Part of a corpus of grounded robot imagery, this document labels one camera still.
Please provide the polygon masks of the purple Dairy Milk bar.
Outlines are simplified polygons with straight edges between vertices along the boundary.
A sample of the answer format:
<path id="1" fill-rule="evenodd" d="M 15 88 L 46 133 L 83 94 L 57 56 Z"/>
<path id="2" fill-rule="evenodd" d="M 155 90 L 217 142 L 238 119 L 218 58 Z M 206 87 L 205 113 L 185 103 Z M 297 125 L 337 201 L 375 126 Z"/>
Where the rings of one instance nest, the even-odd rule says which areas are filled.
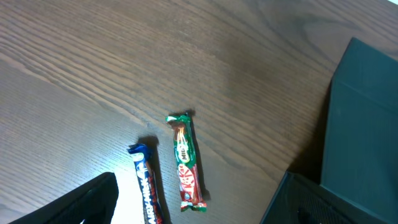
<path id="1" fill-rule="evenodd" d="M 145 144 L 129 146 L 127 150 L 131 155 L 142 194 L 144 218 L 148 224 L 163 224 L 164 218 L 158 202 L 154 172 L 151 169 L 150 159 L 152 151 Z"/>

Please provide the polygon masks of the dark green lidded box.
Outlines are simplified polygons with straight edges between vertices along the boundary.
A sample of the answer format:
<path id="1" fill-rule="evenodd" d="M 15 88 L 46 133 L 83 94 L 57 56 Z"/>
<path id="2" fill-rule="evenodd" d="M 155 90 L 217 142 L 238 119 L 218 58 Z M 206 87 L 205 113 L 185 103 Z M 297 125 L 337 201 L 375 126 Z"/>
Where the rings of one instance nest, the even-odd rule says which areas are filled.
<path id="1" fill-rule="evenodd" d="M 397 222 L 397 62 L 350 40 L 330 83 L 319 181 L 285 172 L 263 223 Z"/>

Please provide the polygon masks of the red green KitKat bar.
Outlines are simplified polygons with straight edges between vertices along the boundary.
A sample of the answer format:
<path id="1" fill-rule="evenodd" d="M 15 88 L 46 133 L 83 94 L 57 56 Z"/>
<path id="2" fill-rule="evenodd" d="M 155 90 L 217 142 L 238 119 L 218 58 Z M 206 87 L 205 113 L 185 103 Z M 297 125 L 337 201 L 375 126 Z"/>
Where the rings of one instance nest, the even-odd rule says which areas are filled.
<path id="1" fill-rule="evenodd" d="M 191 118 L 187 114 L 166 117 L 167 124 L 174 131 L 174 155 L 179 178 L 182 212 L 191 209 L 207 211 L 207 204 L 201 194 L 196 149 L 193 142 Z"/>

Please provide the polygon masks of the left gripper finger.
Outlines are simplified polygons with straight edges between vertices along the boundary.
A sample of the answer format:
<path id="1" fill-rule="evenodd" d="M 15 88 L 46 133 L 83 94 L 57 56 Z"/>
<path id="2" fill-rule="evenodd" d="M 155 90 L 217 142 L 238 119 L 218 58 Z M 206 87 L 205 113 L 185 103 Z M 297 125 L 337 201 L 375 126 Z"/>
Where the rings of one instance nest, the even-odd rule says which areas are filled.
<path id="1" fill-rule="evenodd" d="M 115 174 L 104 172 L 11 224 L 110 224 L 118 195 Z"/>

